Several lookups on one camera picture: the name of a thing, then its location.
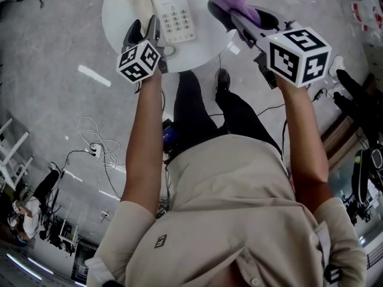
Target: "black pants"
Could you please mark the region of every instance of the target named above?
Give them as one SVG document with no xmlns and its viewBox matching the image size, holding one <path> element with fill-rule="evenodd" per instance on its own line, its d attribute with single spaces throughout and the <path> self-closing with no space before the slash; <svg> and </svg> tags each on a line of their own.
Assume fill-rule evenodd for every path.
<svg viewBox="0 0 383 287">
<path fill-rule="evenodd" d="M 220 90 L 215 95 L 215 101 L 225 119 L 224 125 L 219 129 L 206 112 L 195 74 L 188 71 L 180 75 L 174 104 L 174 127 L 179 134 L 179 143 L 171 158 L 195 145 L 228 133 L 268 142 L 281 153 L 257 114 L 239 96 Z"/>
<path fill-rule="evenodd" d="M 37 198 L 41 204 L 45 205 L 48 193 L 52 190 L 53 186 L 59 179 L 60 173 L 52 170 L 45 179 L 37 186 L 33 197 Z"/>
</svg>

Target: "white chair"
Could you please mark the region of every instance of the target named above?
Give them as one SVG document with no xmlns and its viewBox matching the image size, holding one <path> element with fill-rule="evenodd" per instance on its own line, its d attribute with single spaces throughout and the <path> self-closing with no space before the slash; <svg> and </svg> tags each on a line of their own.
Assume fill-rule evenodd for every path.
<svg viewBox="0 0 383 287">
<path fill-rule="evenodd" d="M 12 123 L 13 118 L 9 119 L 0 129 L 0 135 L 4 132 L 4 130 Z M 22 176 L 25 174 L 26 169 L 34 159 L 32 156 L 23 165 L 21 172 L 17 175 L 14 171 L 13 167 L 10 164 L 10 160 L 12 156 L 15 154 L 20 145 L 25 141 L 25 139 L 29 136 L 29 132 L 25 132 L 24 135 L 16 142 L 16 144 L 11 147 L 9 151 L 7 151 L 3 145 L 0 143 L 0 152 L 3 155 L 3 159 L 0 160 L 0 171 L 4 175 L 4 179 L 6 183 L 13 189 L 16 190 L 17 184 L 20 182 Z"/>
</svg>

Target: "beige polo shirt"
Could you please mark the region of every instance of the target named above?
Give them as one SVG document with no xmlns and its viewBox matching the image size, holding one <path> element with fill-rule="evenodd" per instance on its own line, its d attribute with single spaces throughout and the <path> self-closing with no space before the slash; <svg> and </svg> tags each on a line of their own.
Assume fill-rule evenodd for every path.
<svg viewBox="0 0 383 287">
<path fill-rule="evenodd" d="M 236 263 L 249 286 L 323 286 L 314 230 L 326 222 L 339 286 L 364 286 L 366 254 L 341 200 L 314 214 L 295 200 L 276 149 L 225 135 L 180 154 L 168 167 L 175 194 L 159 220 L 120 203 L 95 256 L 124 286 L 211 286 Z M 89 271 L 87 286 L 99 286 Z"/>
</svg>

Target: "white round table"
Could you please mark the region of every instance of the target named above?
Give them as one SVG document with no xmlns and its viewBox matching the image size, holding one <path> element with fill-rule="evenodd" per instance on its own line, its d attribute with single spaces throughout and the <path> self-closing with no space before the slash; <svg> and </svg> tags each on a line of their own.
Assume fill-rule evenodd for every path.
<svg viewBox="0 0 383 287">
<path fill-rule="evenodd" d="M 225 27 L 209 12 L 208 0 L 188 0 L 196 29 L 196 39 L 179 42 L 180 53 L 168 60 L 169 72 L 181 72 L 197 68 L 221 52 L 233 38 L 235 31 Z M 113 49 L 120 54 L 127 30 L 137 19 L 133 0 L 104 0 L 102 26 Z"/>
</svg>

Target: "black shoe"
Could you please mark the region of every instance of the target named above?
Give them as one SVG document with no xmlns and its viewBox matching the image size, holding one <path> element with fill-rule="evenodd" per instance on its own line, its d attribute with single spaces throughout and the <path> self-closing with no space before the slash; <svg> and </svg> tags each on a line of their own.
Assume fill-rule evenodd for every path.
<svg viewBox="0 0 383 287">
<path fill-rule="evenodd" d="M 218 70 L 217 78 L 217 91 L 229 91 L 230 88 L 230 75 L 226 69 Z"/>
</svg>

